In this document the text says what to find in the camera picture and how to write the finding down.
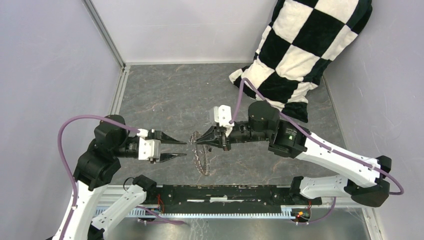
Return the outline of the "metal disc with key rings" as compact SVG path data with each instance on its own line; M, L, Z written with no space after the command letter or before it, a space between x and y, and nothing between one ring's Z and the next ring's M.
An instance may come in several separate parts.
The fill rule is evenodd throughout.
M197 171L205 177L211 175L210 163L207 157L207 153L210 152L211 148L208 145L197 144L197 139L201 136L198 131L194 131L190 136L190 144L192 145L193 162Z

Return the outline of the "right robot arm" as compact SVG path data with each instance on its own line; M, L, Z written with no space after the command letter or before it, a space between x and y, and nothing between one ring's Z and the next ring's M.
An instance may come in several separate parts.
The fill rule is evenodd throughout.
M233 144L267 141L268 150L277 156L307 161L335 172L327 177L295 177L288 191L293 203L321 197L348 197L376 208L389 197L390 184L385 179L392 166L389 157L364 157L331 144L304 127L296 128L282 120L279 111L264 101L249 105L246 121L230 123L230 117L229 106L213 107L214 125L195 142L229 151Z

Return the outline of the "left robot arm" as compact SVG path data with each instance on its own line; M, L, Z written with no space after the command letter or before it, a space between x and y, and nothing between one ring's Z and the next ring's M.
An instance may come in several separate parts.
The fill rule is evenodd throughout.
M58 132L58 151L72 192L66 214L53 236L55 240L105 240L133 209L140 208L143 203L155 202L160 210L165 207L157 183L139 175L106 211L95 215L101 197L121 168L120 158L163 163L177 158L179 154L162 153L161 145L178 145L180 141L160 130L128 126L125 119L117 114L94 115L93 118L99 121L94 129L94 139L78 158L74 171L70 170L63 151L65 127L62 126Z

